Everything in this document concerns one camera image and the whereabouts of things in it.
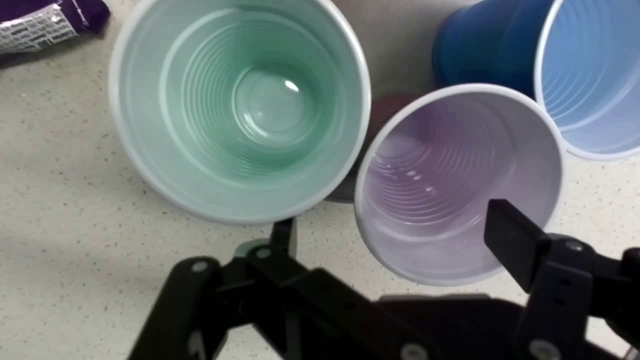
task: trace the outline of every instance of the purple plastic cup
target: purple plastic cup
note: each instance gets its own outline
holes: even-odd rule
[[[375,135],[356,183],[356,219],[392,271],[431,285],[468,283],[500,264],[484,245],[490,197],[537,226],[552,218],[563,171],[560,133],[530,98],[462,84],[418,98]]]

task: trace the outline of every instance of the white countertop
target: white countertop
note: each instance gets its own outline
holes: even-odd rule
[[[375,92],[397,84],[425,90],[430,34],[452,8],[445,0],[401,1],[340,0],[370,55]],[[114,18],[104,39],[62,46],[0,70],[2,360],[126,357],[177,259],[205,254],[228,261],[239,241],[270,229],[186,213],[151,192],[124,156],[107,110],[106,71],[131,3],[107,0]],[[375,74],[394,74],[397,81]],[[570,156],[550,229],[618,258],[640,240],[637,177],[640,156],[603,163]],[[367,254],[346,203],[320,203],[298,226],[302,264],[323,266],[371,298],[488,291],[526,299],[506,274],[464,288],[396,277]],[[616,354],[626,349],[601,324],[589,328],[589,338]],[[220,357],[273,357],[266,348],[255,333],[239,329]]]

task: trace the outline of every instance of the cup rim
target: cup rim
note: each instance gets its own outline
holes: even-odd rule
[[[474,94],[474,92],[486,92],[486,94],[494,94],[494,96],[504,96],[509,98],[514,101],[523,104],[526,107],[530,107],[548,128],[548,132],[554,137],[554,148],[557,153],[557,161],[560,161],[560,183],[557,183],[557,195],[554,199],[552,211],[546,219],[543,226],[552,224],[556,219],[557,213],[557,205],[562,203],[563,197],[563,185],[566,185],[566,151],[563,151],[563,139],[560,135],[560,129],[556,125],[556,121],[540,107],[540,104],[535,104],[531,98],[506,87],[506,85],[495,85],[495,84],[457,84],[457,85],[447,85],[435,92],[430,92],[418,99],[413,99],[412,104],[403,105],[392,119],[385,121],[385,125],[377,132],[377,135],[373,137],[373,141],[370,143],[370,148],[366,149],[359,169],[357,169],[357,181],[356,181],[356,194],[353,194],[353,210],[356,210],[356,224],[359,229],[359,236],[366,243],[366,248],[373,254],[373,258],[383,264],[383,267],[392,270],[394,274],[397,274],[400,277],[407,277],[412,282],[418,283],[425,283],[425,285],[464,285],[464,283],[472,283],[472,282],[480,282],[486,277],[491,277],[494,274],[498,274],[501,270],[500,261],[495,261],[495,266],[488,271],[480,271],[475,276],[468,276],[468,277],[455,277],[455,279],[441,279],[441,277],[422,277],[422,276],[413,276],[409,271],[403,271],[400,267],[396,267],[394,264],[390,264],[383,254],[380,254],[380,250],[367,240],[363,227],[363,218],[359,216],[363,210],[363,181],[366,181],[366,171],[371,163],[373,153],[377,151],[377,148],[382,145],[382,141],[390,135],[390,132],[403,121],[409,113],[413,113],[415,110],[434,104],[437,99],[449,98],[449,96],[457,96],[457,94]]]
[[[540,37],[537,37],[537,50],[535,50],[535,59],[534,59],[534,96],[535,96],[535,101],[542,105],[543,112],[548,112],[546,107],[546,99],[543,99],[543,85],[542,85],[542,71],[543,71],[543,55],[546,55],[546,43],[550,39],[550,34],[552,34],[552,27],[560,16],[560,9],[563,6],[566,0],[554,0],[546,19],[543,19],[543,25],[542,25],[542,31],[540,31]],[[574,145],[572,141],[568,141],[562,133],[562,128],[557,125],[560,129],[560,135],[562,135],[562,141],[563,141],[563,148],[568,151],[572,151],[574,156],[582,158],[582,159],[595,159],[595,161],[611,161],[611,159],[622,159],[622,158],[627,158],[627,156],[634,156],[634,153],[640,153],[640,145],[635,148],[630,148],[630,149],[623,149],[623,151],[589,151],[589,149],[584,149],[580,145]]]
[[[140,0],[140,3],[130,12],[130,16],[124,19],[121,29],[115,37],[111,55],[110,55],[110,70],[107,70],[107,98],[110,98],[110,112],[115,123],[115,132],[120,137],[120,143],[124,145],[130,161],[134,163],[134,168],[138,169],[138,174],[146,180],[146,183],[150,183],[156,192],[160,192],[164,197],[167,197],[171,203],[199,216],[205,219],[216,219],[216,222],[225,222],[225,224],[270,224],[270,222],[277,222],[283,218],[292,218],[298,216],[306,210],[310,210],[311,205],[315,205],[317,201],[322,201],[326,195],[330,195],[330,192],[333,188],[340,185],[340,181],[346,177],[346,174],[350,171],[350,168],[353,166],[361,143],[363,143],[363,135],[367,129],[367,119],[370,119],[370,107],[371,107],[371,85],[370,85],[370,71],[367,71],[367,62],[363,57],[363,50],[357,42],[356,31],[351,29],[351,25],[348,23],[348,19],[344,18],[344,13],[337,9],[337,6],[331,0],[313,0],[313,3],[317,6],[317,9],[322,9],[331,22],[333,25],[341,31],[341,36],[348,42],[350,47],[350,55],[356,62],[357,67],[357,77],[359,77],[359,87],[361,87],[361,116],[357,117],[357,135],[353,137],[353,145],[351,151],[348,153],[344,166],[340,168],[340,171],[335,171],[335,176],[331,177],[331,181],[327,181],[326,185],[322,185],[320,190],[315,190],[311,195],[307,195],[303,201],[292,203],[289,207],[281,210],[281,211],[264,211],[260,216],[251,216],[251,218],[238,218],[238,216],[225,216],[225,213],[213,213],[210,210],[202,210],[195,207],[191,203],[187,203],[186,199],[181,199],[177,194],[174,194],[167,185],[164,185],[157,177],[156,171],[150,169],[150,166],[142,159],[140,151],[134,145],[131,133],[128,132],[124,113],[121,113],[121,101],[120,101],[120,87],[117,87],[117,77],[120,71],[124,67],[124,53],[126,47],[131,39],[131,36],[138,29],[140,19],[161,0]]]

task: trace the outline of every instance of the candy wrapper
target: candy wrapper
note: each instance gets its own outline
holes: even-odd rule
[[[0,0],[0,53],[38,52],[79,34],[99,34],[102,0]]]

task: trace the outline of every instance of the table surface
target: table surface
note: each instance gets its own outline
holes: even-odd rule
[[[106,75],[114,37],[135,0],[107,0],[106,37],[58,46],[0,67],[0,357],[126,357],[157,290],[181,258],[228,261],[267,226],[211,224],[171,205],[135,174],[114,132]],[[441,18],[464,1],[337,0],[366,50],[373,92],[427,92],[427,47]],[[640,156],[568,156],[550,229],[607,256],[637,243]],[[300,261],[323,266],[366,296],[488,291],[523,301],[506,276],[462,288],[396,277],[366,250],[351,205],[317,203],[298,218]],[[589,338],[626,349],[601,322]],[[220,357],[273,357],[248,328]]]

